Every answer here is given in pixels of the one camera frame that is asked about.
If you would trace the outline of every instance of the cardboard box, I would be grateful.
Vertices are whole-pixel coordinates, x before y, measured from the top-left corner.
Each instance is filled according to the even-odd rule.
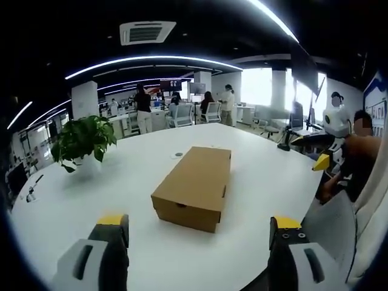
[[[159,218],[215,232],[225,204],[230,150],[192,147],[151,195]]]

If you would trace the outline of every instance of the ceiling air conditioner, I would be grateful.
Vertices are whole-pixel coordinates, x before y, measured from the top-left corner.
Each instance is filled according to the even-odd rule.
[[[142,21],[120,25],[121,45],[164,42],[175,27],[171,21]]]

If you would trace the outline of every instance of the potted plant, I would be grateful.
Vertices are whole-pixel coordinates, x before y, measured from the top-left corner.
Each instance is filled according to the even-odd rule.
[[[74,166],[81,166],[94,153],[95,159],[102,162],[107,147],[116,143],[117,139],[109,120],[92,115],[66,123],[51,153],[55,162],[61,163],[66,171],[72,173],[76,169],[71,164],[65,165],[64,161],[71,162]]]

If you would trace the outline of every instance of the ceiling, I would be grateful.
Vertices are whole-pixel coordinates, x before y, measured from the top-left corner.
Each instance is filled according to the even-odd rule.
[[[335,61],[336,65],[320,65],[321,69],[340,81],[365,86],[378,60],[375,41],[380,35],[375,27],[379,25],[379,11],[373,9],[374,1],[368,1],[368,6],[361,3],[365,1],[262,2],[287,24],[310,55]],[[196,70],[183,67],[187,65],[205,67],[213,73],[233,71],[203,62],[146,60],[108,65],[65,80],[102,62],[131,56],[179,55],[228,63],[246,56],[289,53],[290,38],[248,0],[69,0],[55,6],[34,1],[22,7],[16,2],[13,9],[18,17],[5,32],[5,51],[10,57],[4,63],[5,106],[0,109],[0,126],[7,126],[26,103],[33,104],[12,130],[25,128],[67,100],[73,86],[91,79],[103,87],[138,79],[179,77]],[[152,20],[175,21],[177,25],[161,44],[121,46],[120,24]],[[272,64],[288,65],[287,61],[268,65]],[[133,66],[141,68],[120,70]]]

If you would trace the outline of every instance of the white table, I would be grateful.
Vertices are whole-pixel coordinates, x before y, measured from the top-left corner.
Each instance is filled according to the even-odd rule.
[[[252,124],[252,114],[251,112],[255,110],[254,107],[249,106],[236,106],[237,108],[237,121],[251,125]]]
[[[152,207],[150,195],[179,161],[171,154],[191,146],[232,150],[216,233],[161,221]],[[57,164],[35,173],[21,195],[44,174],[35,188],[39,200],[27,204],[18,198],[12,221],[22,250],[45,281],[55,274],[58,258],[113,212],[129,214],[128,290],[237,291],[267,266],[270,217],[301,221],[306,214],[321,179],[313,163],[221,124],[162,130],[118,141],[92,181],[77,182],[76,173]]]

